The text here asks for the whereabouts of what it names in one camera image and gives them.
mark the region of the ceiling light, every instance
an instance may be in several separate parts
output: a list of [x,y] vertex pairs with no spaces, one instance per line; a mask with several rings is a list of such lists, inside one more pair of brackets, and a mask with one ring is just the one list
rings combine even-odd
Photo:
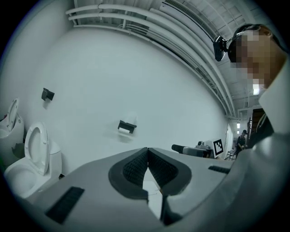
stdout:
[[259,89],[253,89],[253,95],[259,95],[260,90]]

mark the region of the toilet seat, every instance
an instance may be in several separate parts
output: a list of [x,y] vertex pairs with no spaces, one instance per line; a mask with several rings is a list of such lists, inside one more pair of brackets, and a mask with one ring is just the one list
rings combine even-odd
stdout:
[[11,132],[15,123],[16,115],[17,115],[17,110],[18,110],[18,105],[19,105],[19,98],[16,98],[12,101],[8,113],[7,113],[7,127],[8,131]]
[[32,167],[43,176],[48,169],[49,149],[47,130],[42,122],[34,123],[29,128],[24,152]]

